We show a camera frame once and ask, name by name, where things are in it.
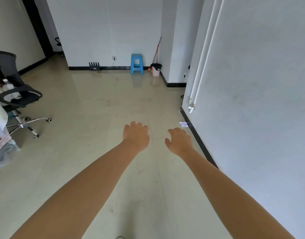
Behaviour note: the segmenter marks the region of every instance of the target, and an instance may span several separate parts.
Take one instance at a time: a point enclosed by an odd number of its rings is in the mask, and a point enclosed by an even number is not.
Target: tiled floor
[[[150,127],[149,147],[127,168],[83,238],[231,238],[188,167],[164,145],[167,129],[183,121],[184,88],[166,88],[147,71],[68,71],[60,57],[23,80],[43,93],[23,115],[53,121],[32,124],[37,140],[23,129],[14,134],[21,151],[0,169],[0,239],[116,146],[132,120]]]

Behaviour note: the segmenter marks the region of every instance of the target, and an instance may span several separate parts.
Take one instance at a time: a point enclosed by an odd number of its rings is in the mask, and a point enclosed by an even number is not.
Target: left hand
[[[143,126],[140,122],[132,121],[130,125],[127,124],[124,127],[123,141],[130,142],[131,145],[138,149],[138,152],[141,152],[149,144],[148,130],[148,126]]]

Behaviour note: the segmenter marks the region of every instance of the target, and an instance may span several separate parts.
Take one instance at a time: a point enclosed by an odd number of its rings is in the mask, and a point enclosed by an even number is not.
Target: chair seat
[[[40,99],[40,96],[38,96],[37,94],[32,93],[32,92],[21,91],[20,94],[21,94],[22,98],[12,99],[11,102],[15,103],[15,104],[27,106],[28,104],[36,102]],[[11,111],[14,111],[15,109],[18,109],[18,107],[6,105],[6,106],[3,106],[3,109],[6,112],[11,112]]]

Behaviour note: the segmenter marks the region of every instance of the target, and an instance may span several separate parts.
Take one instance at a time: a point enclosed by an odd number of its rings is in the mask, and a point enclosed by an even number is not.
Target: broom handle
[[[158,46],[157,46],[157,50],[156,50],[156,53],[155,53],[155,57],[153,58],[152,63],[155,62],[155,58],[156,58],[156,54],[157,54],[157,52],[158,52],[158,48],[159,48],[159,44],[160,44],[161,38],[162,38],[162,37],[160,37],[160,40],[159,40],[159,43],[158,43]]]

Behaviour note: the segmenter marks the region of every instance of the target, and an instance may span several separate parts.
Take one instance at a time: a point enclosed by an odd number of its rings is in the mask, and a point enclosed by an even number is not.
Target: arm
[[[123,141],[52,195],[11,239],[80,239],[119,178],[149,143],[148,127],[131,122]]]
[[[234,239],[294,239],[249,194],[202,157],[192,146],[191,137],[180,129],[170,129],[167,148],[188,165],[208,197],[218,217]]]

